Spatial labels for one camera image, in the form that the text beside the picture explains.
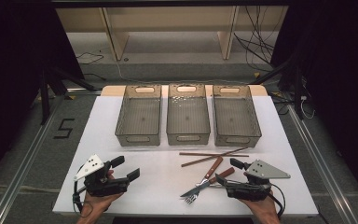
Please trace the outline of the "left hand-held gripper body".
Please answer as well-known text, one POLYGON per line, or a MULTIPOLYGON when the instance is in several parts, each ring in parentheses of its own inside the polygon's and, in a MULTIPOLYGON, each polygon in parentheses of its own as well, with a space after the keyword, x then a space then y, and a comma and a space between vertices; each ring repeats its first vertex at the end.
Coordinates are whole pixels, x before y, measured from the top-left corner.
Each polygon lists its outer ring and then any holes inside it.
POLYGON ((94 197, 126 192, 130 181, 127 177, 111 179, 108 174, 111 168, 110 161, 103 162, 98 155, 91 155, 74 177, 73 196, 83 191, 94 197))

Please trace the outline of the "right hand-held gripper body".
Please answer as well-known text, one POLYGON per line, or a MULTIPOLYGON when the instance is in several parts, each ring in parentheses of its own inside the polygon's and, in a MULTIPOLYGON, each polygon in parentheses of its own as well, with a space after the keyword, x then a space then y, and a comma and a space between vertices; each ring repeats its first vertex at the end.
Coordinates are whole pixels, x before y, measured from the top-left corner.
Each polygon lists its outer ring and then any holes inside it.
POLYGON ((246 182, 227 181, 225 188, 227 196, 230 198, 253 202, 263 201, 271 190, 271 179, 287 179, 291 177, 281 169, 261 160, 255 160, 251 163, 244 162, 242 170, 247 177, 246 182))

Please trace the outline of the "wooden-handled metal knife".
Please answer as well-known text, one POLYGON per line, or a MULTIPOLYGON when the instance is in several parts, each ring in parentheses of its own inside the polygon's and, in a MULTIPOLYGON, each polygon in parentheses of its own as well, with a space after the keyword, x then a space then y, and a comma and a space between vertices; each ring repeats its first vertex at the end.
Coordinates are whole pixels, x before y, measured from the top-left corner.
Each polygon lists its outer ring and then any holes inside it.
MULTIPOLYGON (((220 173, 219 176, 221 177, 227 177, 229 175, 232 175, 235 172, 233 167, 230 167, 226 169, 224 172, 220 173)), ((211 184, 216 182, 216 175, 212 177, 211 179, 203 182, 202 184, 196 186, 195 188, 189 190, 188 192, 183 194, 183 197, 190 197, 193 195, 199 194, 203 189, 209 187, 211 184)))

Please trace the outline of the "wooden-handled metal fork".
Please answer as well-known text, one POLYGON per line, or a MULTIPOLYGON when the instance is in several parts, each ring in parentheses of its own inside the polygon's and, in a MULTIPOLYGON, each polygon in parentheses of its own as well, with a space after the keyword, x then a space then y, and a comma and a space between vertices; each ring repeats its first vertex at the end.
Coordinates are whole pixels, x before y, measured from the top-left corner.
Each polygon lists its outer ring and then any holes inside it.
POLYGON ((205 189, 216 182, 215 178, 212 177, 212 174, 215 172, 215 170, 218 168, 222 161, 223 158, 218 157, 214 164, 211 166, 211 168, 208 170, 206 175, 202 178, 201 182, 197 184, 195 188, 183 194, 183 197, 185 198, 185 202, 187 204, 192 204, 193 202, 195 202, 202 189, 205 189))

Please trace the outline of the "smoky clear plastic bin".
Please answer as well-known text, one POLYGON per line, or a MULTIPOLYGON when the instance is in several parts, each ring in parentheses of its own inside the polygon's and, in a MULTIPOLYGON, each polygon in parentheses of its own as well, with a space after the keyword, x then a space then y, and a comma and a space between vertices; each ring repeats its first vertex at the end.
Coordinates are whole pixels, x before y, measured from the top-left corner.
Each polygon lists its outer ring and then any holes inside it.
POLYGON ((247 85, 213 85, 213 118, 217 147, 255 147, 262 136, 247 85))
POLYGON ((115 136, 123 147, 160 145, 160 85, 125 88, 115 136))
POLYGON ((166 125, 169 145, 207 145, 210 133, 205 86, 170 84, 166 125))

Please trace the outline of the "person's left hand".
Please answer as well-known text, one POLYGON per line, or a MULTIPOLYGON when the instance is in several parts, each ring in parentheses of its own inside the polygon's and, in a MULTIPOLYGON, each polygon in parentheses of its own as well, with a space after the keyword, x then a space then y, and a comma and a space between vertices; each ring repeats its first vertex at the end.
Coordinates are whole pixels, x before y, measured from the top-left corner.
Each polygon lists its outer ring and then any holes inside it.
POLYGON ((122 193, 113 194, 103 197, 91 196, 88 192, 85 195, 83 209, 80 217, 82 219, 98 218, 105 212, 113 201, 122 196, 122 193))

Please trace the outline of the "person's right hand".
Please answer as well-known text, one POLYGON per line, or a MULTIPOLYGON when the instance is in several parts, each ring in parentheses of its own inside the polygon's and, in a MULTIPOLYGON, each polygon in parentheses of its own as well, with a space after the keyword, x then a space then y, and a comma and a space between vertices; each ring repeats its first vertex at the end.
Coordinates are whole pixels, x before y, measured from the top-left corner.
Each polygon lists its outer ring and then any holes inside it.
POLYGON ((240 199, 240 202, 246 204, 252 213, 260 220, 273 219, 278 217, 275 202, 269 196, 267 196, 263 201, 253 202, 240 199))

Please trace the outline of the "white table sheet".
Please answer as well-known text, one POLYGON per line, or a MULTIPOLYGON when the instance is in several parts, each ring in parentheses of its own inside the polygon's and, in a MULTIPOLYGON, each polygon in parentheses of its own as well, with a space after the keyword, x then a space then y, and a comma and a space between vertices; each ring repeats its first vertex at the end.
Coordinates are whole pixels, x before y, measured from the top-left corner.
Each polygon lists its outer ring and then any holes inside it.
MULTIPOLYGON (((93 154, 102 161, 110 161, 120 155, 125 162, 115 169, 115 177, 121 178, 135 169, 140 177, 130 183, 128 191, 116 200, 107 213, 129 217, 246 217, 249 209, 238 200, 229 198, 223 188, 208 187, 192 204, 181 195, 195 187, 207 173, 211 161, 187 167, 181 164, 191 161, 180 156, 184 146, 171 147, 165 136, 157 147, 122 147, 115 137, 117 117, 122 99, 118 96, 99 96, 91 109, 89 120, 80 139, 76 154, 62 184, 53 211, 62 215, 73 214, 72 203, 74 177, 81 165, 93 154)), ((272 100, 268 96, 254 98, 255 111, 262 136, 253 148, 245 150, 243 160, 265 161, 288 173, 288 179, 275 179, 278 186, 274 196, 285 201, 285 217, 312 217, 317 208, 297 165, 281 121, 272 100)))

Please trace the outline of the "black metal stand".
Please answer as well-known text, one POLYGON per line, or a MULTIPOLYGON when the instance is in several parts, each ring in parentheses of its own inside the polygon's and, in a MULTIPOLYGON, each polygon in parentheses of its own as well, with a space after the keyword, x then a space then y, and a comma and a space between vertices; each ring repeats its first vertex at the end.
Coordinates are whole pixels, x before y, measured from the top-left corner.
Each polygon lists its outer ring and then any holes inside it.
POLYGON ((56 95, 65 95, 68 92, 68 89, 62 82, 64 79, 67 79, 88 91, 97 91, 96 87, 90 85, 81 78, 65 72, 59 67, 44 69, 39 75, 39 90, 42 104, 42 125, 48 121, 50 116, 48 88, 51 88, 56 95))
POLYGON ((294 107, 297 116, 303 119, 303 112, 301 109, 301 96, 302 96, 302 82, 301 71, 297 62, 294 59, 288 59, 286 62, 275 67, 272 71, 267 72, 264 76, 257 78, 251 82, 251 85, 261 85, 265 81, 280 75, 278 81, 278 88, 280 91, 294 91, 294 107))

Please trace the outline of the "beige wooden furniture leg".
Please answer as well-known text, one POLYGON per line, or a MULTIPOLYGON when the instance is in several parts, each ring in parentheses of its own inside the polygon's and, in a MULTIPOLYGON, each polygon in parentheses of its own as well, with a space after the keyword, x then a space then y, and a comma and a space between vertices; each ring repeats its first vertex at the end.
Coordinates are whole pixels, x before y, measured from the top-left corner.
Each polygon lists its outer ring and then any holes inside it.
POLYGON ((230 9, 228 21, 225 22, 223 31, 217 32, 219 46, 222 53, 222 58, 228 60, 232 48, 233 35, 236 28, 237 18, 239 15, 239 7, 234 6, 230 9))
POLYGON ((128 39, 128 32, 118 32, 114 29, 112 19, 106 7, 100 9, 104 30, 109 41, 109 47, 116 62, 119 62, 124 54, 128 39))

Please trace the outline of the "black curtain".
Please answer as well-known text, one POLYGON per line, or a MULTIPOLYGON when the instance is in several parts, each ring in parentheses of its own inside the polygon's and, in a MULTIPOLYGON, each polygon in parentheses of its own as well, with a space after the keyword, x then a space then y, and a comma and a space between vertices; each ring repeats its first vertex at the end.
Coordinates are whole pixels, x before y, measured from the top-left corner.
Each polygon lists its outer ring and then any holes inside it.
POLYGON ((292 0, 274 65, 300 43, 300 71, 317 115, 358 181, 358 0, 292 0))
POLYGON ((83 77, 50 0, 0 0, 0 161, 53 68, 83 77))

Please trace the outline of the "aluminium floor rail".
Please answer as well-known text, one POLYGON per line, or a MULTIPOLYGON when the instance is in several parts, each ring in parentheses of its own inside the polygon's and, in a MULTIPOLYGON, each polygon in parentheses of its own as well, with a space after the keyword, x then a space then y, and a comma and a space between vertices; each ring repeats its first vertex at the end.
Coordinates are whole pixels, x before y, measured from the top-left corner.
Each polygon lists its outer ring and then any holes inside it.
POLYGON ((313 140, 305 122, 296 115, 292 106, 289 105, 288 110, 321 179, 324 182, 324 186, 326 187, 338 213, 343 219, 344 224, 358 224, 358 218, 352 210, 350 201, 345 196, 336 179, 333 177, 333 173, 313 140))
POLYGON ((9 184, 6 187, 2 187, 3 191, 0 198, 0 224, 4 223, 10 208, 20 192, 21 186, 34 163, 37 153, 39 152, 51 123, 55 118, 57 109, 60 107, 63 100, 63 96, 54 98, 48 117, 37 126, 32 143, 28 146, 26 153, 23 155, 19 167, 15 169, 15 174, 10 178, 9 184))

